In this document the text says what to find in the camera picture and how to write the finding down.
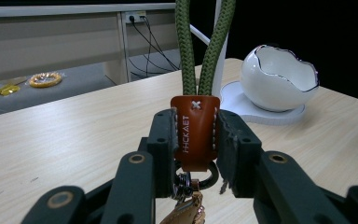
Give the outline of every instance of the electrical outlet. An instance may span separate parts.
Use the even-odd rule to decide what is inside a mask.
[[[127,11],[126,23],[131,23],[130,17],[133,17],[134,22],[143,22],[142,16],[146,16],[146,11]]]

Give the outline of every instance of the yellow package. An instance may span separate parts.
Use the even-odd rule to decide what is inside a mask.
[[[1,95],[9,95],[15,91],[19,91],[20,90],[20,87],[18,86],[15,86],[15,85],[11,85],[11,84],[0,84],[0,94]]]

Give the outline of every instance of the black background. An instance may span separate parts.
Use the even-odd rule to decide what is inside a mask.
[[[211,36],[214,4],[192,1],[191,23]],[[196,64],[205,44],[193,40]],[[313,63],[321,86],[358,98],[358,1],[237,0],[227,58],[243,60],[256,46],[275,44]]]

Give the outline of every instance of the brown leather tag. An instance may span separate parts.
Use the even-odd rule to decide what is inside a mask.
[[[176,108],[179,148],[174,157],[185,172],[206,172],[217,158],[216,116],[220,99],[207,95],[183,95],[171,99]]]

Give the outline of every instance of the black cable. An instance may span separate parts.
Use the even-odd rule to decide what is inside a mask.
[[[147,53],[147,62],[146,62],[146,76],[147,76],[147,72],[148,72],[148,70],[147,70],[147,68],[148,68],[148,66],[149,66],[149,62],[150,62],[150,50],[151,50],[151,48],[152,48],[152,45],[151,45],[151,42],[152,42],[152,32],[150,31],[150,29],[149,29],[149,51],[148,51],[148,53]]]
[[[151,30],[151,28],[150,28],[150,23],[149,23],[149,20],[147,19],[147,17],[142,16],[141,18],[144,19],[144,21],[145,21],[145,23],[146,23],[146,26],[147,26],[147,28],[149,29],[150,34],[153,36],[153,39],[155,40],[156,45],[158,46],[159,51],[162,52],[163,56],[164,56],[165,59],[168,61],[168,63],[172,66],[173,69],[179,70],[179,68],[178,68],[173,62],[171,62],[171,61],[165,56],[165,54],[163,53],[161,47],[160,47],[159,44],[158,44],[157,39],[155,38],[155,36],[154,36],[153,33],[152,33],[152,30]]]
[[[132,60],[131,60],[130,58],[129,58],[129,61],[130,61],[130,63],[133,65],[134,68],[138,69],[138,70],[141,71],[141,72],[147,73],[145,70],[143,70],[143,69],[139,68],[138,66],[136,66],[136,65],[132,62]],[[148,74],[162,75],[162,74],[165,74],[165,73],[148,72]]]
[[[134,73],[134,72],[131,72],[131,74],[133,74],[134,76],[136,76],[136,77],[138,77],[138,78],[147,78],[147,77],[144,76],[144,75],[137,74],[137,73]]]
[[[149,62],[150,62],[151,64],[155,65],[157,68],[162,69],[162,70],[165,70],[165,71],[167,71],[167,72],[173,72],[173,71],[174,71],[174,70],[171,70],[171,69],[167,69],[167,68],[160,67],[160,66],[156,65],[155,63],[153,63],[153,62],[150,61],[150,60],[149,60]]]
[[[173,62],[171,62],[171,60],[169,58],[167,58],[167,56],[165,56],[165,54],[164,54],[164,52],[162,52],[162,50],[157,49],[150,41],[147,40],[147,38],[135,26],[135,22],[132,23],[132,26],[150,44],[150,46],[153,47],[153,49],[155,49],[159,54],[161,54],[165,58],[165,60],[167,60],[167,62],[170,64],[170,66],[172,66],[173,69],[179,70],[179,68],[176,65],[174,65]]]

